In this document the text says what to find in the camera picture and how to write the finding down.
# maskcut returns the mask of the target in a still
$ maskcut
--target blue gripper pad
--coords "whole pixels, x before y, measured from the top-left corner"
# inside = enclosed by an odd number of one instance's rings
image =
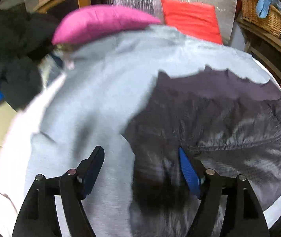
[[[199,198],[201,195],[201,180],[199,179],[189,159],[185,155],[184,150],[181,147],[179,148],[179,158],[181,171],[185,180],[187,181],[190,192],[192,192]]]

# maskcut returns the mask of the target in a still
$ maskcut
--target gray fabric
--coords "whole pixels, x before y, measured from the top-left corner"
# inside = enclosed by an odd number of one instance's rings
[[[250,87],[239,80],[236,85],[236,79],[220,71],[210,73],[221,75],[215,82],[207,71],[172,79],[159,73],[146,108],[124,131],[135,154],[130,208],[134,236],[186,236],[199,201],[181,173],[179,146],[188,158],[199,159],[221,176],[246,175],[263,210],[281,196],[281,97],[253,100],[241,87],[260,93],[267,84]],[[194,81],[201,86],[189,89]],[[211,97],[205,97],[203,81],[218,87]],[[226,82],[239,90],[237,96],[229,97],[231,90],[218,95],[229,88]],[[276,87],[266,91],[263,98],[281,94]],[[224,208],[222,203],[213,236],[220,234]]]
[[[46,89],[50,84],[64,72],[63,61],[60,57],[56,56],[63,55],[63,52],[56,50],[47,54],[37,66],[41,75],[43,88]]]
[[[101,145],[105,161],[91,195],[82,202],[97,236],[131,236],[128,208],[134,154],[120,132],[146,106],[159,70],[172,77],[187,76],[208,64],[256,83],[270,79],[249,54],[166,26],[94,41],[75,52],[73,59],[75,69],[47,108],[40,133],[31,140],[25,195],[36,174],[62,175]],[[67,237],[59,200],[56,207]]]

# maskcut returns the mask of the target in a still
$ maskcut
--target white fabric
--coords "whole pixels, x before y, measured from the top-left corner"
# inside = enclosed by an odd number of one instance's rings
[[[39,132],[45,109],[66,78],[61,74],[43,92],[37,95],[25,111],[19,111],[11,122],[3,148],[0,151],[0,193],[7,195],[12,203],[0,199],[0,231],[3,237],[11,236],[23,200],[26,168],[31,155],[30,138]]]
[[[256,63],[269,74],[270,78],[278,86],[271,73],[258,61],[256,61]],[[246,76],[253,80],[245,71],[242,72],[242,70],[239,69],[239,73],[241,74],[238,75]],[[254,72],[256,72],[256,74],[261,74],[260,70],[254,70]],[[39,132],[39,126],[45,109],[56,92],[63,85],[65,77],[64,74],[59,76],[47,90],[44,90],[30,103],[24,112],[20,111],[17,113],[12,121],[4,146],[0,152],[0,193],[6,194],[12,201],[12,203],[10,201],[4,202],[6,198],[1,195],[0,214],[2,216],[0,216],[0,229],[4,233],[4,237],[11,236],[17,216],[12,211],[19,211],[24,200],[23,191],[26,168],[31,154],[30,138],[33,134]],[[15,176],[14,184],[11,180],[8,180],[8,174]],[[281,196],[264,212],[268,227],[271,227],[280,215]]]

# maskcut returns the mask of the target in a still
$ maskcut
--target clothing pile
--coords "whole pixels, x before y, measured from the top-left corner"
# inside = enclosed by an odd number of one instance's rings
[[[199,200],[179,167],[182,146],[220,175],[244,174],[269,227],[280,217],[281,90],[251,55],[151,25],[84,44],[72,61],[0,153],[0,193],[17,211],[37,174],[60,176],[101,145],[103,166],[82,201],[96,236],[185,236]],[[223,198],[213,236],[224,210]],[[56,211],[70,236],[60,197]]]
[[[58,24],[50,15],[26,12],[25,6],[0,10],[0,92],[13,109],[24,108],[41,91],[37,65],[53,50]]]

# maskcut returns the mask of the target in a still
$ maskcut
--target black jacket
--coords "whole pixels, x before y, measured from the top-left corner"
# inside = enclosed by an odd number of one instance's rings
[[[0,91],[13,109],[24,108],[41,91],[37,65],[53,49],[58,23],[26,12],[24,4],[0,10]]]
[[[189,193],[179,166],[178,147],[188,157],[222,176],[246,175],[263,210],[281,195],[281,92],[272,84],[254,100],[251,93],[266,85],[246,88],[239,79],[239,95],[215,88],[203,92],[194,82],[207,79],[204,72],[183,79],[160,73],[146,108],[127,126],[124,137],[135,154],[131,228],[135,236],[185,236],[199,201]],[[214,236],[220,232],[225,200]]]

